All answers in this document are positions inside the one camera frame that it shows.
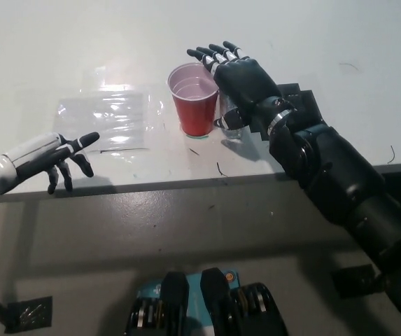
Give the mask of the white and black left hand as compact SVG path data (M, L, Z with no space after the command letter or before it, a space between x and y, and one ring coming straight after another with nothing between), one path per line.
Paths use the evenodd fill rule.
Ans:
M99 138L98 132L91 132L74 140L50 132L0 155L0 195L42 172L48 175L48 194L55 192L59 175L63 176L65 190L71 192L73 181L66 160L72 160L84 175L92 178L94 172L85 154L85 148Z

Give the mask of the black and white right hand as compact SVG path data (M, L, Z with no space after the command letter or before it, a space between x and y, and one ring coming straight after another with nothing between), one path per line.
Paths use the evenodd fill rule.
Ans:
M187 54L200 61L213 76L221 93L235 107L213 122L224 130L237 130L255 122L266 133L273 127L276 104L282 94L259 63L229 41L207 48L188 49Z

